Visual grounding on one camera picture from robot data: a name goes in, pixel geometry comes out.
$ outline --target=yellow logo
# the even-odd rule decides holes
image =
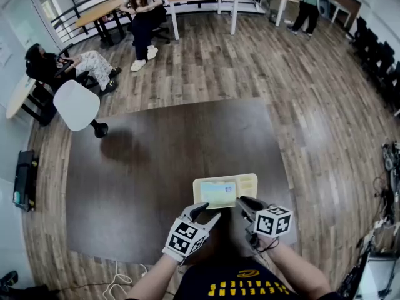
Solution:
[[[239,274],[237,275],[238,278],[251,278],[258,276],[260,272],[258,270],[242,270],[239,271]]]

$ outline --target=person in green shirt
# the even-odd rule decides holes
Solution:
[[[314,29],[317,26],[317,20],[319,17],[319,11],[317,7],[317,0],[301,0],[300,1],[300,12],[293,26],[288,26],[287,28],[294,34],[299,32],[299,29],[309,17],[309,25],[306,33],[309,37],[313,35]]]

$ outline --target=dark brown table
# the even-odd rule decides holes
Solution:
[[[293,209],[281,153],[260,98],[202,102],[102,119],[109,134],[72,136],[67,176],[70,249],[129,263],[154,264],[196,178],[255,173],[258,198]],[[215,211],[207,211],[206,221]],[[296,225],[281,240],[297,239]],[[234,208],[191,259],[222,251],[250,255]]]

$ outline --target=patterned pants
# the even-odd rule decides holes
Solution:
[[[96,78],[100,88],[106,89],[110,82],[109,74],[113,67],[97,51],[88,51],[80,55],[82,61],[76,66],[76,76],[84,71],[90,71],[90,74]]]

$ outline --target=black pants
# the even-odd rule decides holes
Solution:
[[[157,7],[149,12],[138,13],[132,21],[132,33],[135,37],[136,59],[148,59],[148,46],[151,45],[151,31],[165,22],[164,7]]]
[[[293,31],[298,31],[308,17],[310,18],[310,22],[307,28],[307,33],[312,34],[317,26],[319,11],[317,6],[301,1],[300,13],[296,22],[293,24]]]

